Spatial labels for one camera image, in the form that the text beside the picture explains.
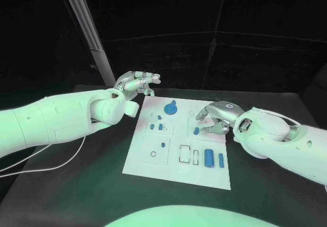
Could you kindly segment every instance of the table surface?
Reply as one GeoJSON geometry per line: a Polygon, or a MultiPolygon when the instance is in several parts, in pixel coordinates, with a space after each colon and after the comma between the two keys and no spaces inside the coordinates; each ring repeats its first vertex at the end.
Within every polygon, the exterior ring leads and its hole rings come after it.
{"type": "MultiPolygon", "coordinates": [[[[105,89],[76,86],[75,91],[105,89]]],[[[226,100],[245,110],[275,111],[317,126],[297,94],[155,89],[155,95],[206,101],[226,100]]],[[[142,104],[144,95],[134,99],[142,104]]],[[[1,226],[104,226],[127,214],[163,205],[196,205],[249,215],[281,227],[327,226],[327,192],[269,159],[252,157],[226,135],[232,190],[122,174],[137,119],[86,136],[78,156],[62,168],[20,174],[0,204],[1,226]]],[[[82,139],[52,145],[24,170],[57,166],[82,139]]]]}

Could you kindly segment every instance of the small blue object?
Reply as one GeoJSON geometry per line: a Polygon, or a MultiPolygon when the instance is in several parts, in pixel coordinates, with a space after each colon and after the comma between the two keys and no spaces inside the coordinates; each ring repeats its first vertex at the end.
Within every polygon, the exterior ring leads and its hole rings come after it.
{"type": "Polygon", "coordinates": [[[223,168],[223,154],[219,154],[219,166],[223,168]]]}
{"type": "Polygon", "coordinates": [[[197,135],[199,134],[199,128],[196,127],[196,129],[194,129],[194,135],[197,135]]]}
{"type": "Polygon", "coordinates": [[[212,149],[204,150],[204,166],[207,168],[213,168],[213,166],[214,166],[214,164],[213,164],[213,150],[212,149]]]}
{"type": "Polygon", "coordinates": [[[177,112],[177,106],[176,106],[176,101],[173,100],[170,104],[166,105],[164,107],[164,112],[168,114],[168,115],[173,115],[176,114],[177,112]]]}

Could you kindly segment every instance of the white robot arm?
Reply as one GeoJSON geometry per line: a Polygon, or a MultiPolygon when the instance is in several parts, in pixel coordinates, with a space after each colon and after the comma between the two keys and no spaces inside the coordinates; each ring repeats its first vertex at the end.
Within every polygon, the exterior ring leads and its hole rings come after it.
{"type": "Polygon", "coordinates": [[[207,114],[214,126],[202,131],[223,135],[233,128],[235,141],[256,158],[272,159],[285,169],[327,185],[327,131],[299,125],[288,117],[266,110],[242,108],[225,101],[210,103],[196,120],[207,114]],[[291,120],[288,125],[282,118],[291,120]]]}
{"type": "Polygon", "coordinates": [[[114,88],[45,97],[34,103],[0,111],[0,157],[32,146],[72,141],[135,117],[137,93],[154,96],[148,83],[160,75],[127,72],[114,88]]]}

